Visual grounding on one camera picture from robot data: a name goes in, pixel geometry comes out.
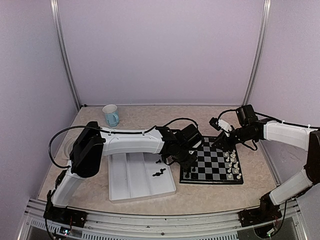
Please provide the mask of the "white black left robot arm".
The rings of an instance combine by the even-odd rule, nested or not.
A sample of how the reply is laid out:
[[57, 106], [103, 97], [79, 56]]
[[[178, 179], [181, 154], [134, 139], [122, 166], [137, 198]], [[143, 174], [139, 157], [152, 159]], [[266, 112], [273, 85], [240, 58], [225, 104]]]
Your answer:
[[189, 168], [196, 161], [195, 151], [203, 145], [203, 137], [196, 123], [183, 129], [170, 129], [167, 125], [143, 130], [116, 130], [100, 127], [96, 121], [81, 125], [82, 130], [72, 145], [67, 165], [56, 164], [62, 169], [54, 189], [47, 194], [52, 206], [50, 214], [63, 223], [70, 218], [66, 208], [82, 181], [95, 176], [103, 156], [114, 154], [148, 153], [160, 155], [163, 161]]

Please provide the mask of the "white plastic tray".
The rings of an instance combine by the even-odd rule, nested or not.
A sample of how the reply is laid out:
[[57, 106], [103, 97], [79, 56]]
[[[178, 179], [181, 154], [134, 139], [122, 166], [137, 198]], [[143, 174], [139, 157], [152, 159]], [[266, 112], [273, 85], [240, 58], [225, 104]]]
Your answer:
[[[159, 154], [118, 153], [108, 157], [108, 193], [114, 204], [162, 198], [176, 193], [170, 166]], [[160, 176], [152, 175], [160, 169]]]

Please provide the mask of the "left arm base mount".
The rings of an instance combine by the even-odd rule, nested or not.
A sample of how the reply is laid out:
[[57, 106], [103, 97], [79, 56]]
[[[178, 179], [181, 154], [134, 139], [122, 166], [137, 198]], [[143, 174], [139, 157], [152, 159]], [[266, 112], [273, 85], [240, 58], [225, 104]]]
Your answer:
[[53, 207], [45, 210], [43, 217], [56, 223], [83, 228], [87, 220], [87, 215], [88, 213], [85, 211]]

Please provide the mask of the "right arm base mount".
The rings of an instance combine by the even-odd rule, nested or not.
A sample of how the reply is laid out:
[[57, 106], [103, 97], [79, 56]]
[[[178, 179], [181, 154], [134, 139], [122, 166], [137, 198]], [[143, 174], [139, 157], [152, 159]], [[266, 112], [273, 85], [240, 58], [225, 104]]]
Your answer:
[[242, 227], [248, 227], [274, 221], [276, 218], [282, 217], [280, 209], [264, 211], [259, 207], [252, 209], [244, 209], [238, 213], [239, 221]]

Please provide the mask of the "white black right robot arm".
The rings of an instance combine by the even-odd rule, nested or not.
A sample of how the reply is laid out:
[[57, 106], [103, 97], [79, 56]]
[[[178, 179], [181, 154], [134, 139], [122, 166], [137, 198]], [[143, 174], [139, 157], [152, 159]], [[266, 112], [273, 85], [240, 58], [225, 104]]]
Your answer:
[[307, 192], [320, 182], [320, 130], [310, 125], [285, 122], [254, 110], [253, 106], [243, 105], [233, 110], [240, 127], [234, 128], [221, 116], [212, 117], [209, 124], [220, 131], [213, 146], [231, 152], [237, 144], [247, 141], [271, 141], [300, 148], [307, 153], [303, 169], [261, 198], [265, 202], [256, 210], [256, 218], [266, 222], [275, 212], [275, 206], [288, 199]]

